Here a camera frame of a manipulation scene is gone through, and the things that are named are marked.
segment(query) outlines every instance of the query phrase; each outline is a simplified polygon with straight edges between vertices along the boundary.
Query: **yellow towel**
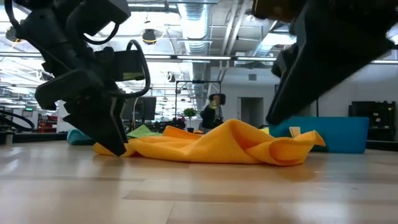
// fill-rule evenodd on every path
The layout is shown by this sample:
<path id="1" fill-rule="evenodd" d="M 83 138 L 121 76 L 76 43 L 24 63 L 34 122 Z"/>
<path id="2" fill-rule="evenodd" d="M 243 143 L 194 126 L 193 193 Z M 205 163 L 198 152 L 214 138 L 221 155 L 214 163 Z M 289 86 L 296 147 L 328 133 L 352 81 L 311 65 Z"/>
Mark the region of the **yellow towel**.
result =
<path id="1" fill-rule="evenodd" d="M 122 157 L 137 152 L 144 157 L 170 161 L 294 166 L 305 161 L 315 144 L 325 145 L 316 131 L 296 138 L 274 138 L 232 119 L 202 136 L 168 126 L 163 136 L 130 139 Z M 112 156 L 99 144 L 94 145 L 94 150 Z"/>

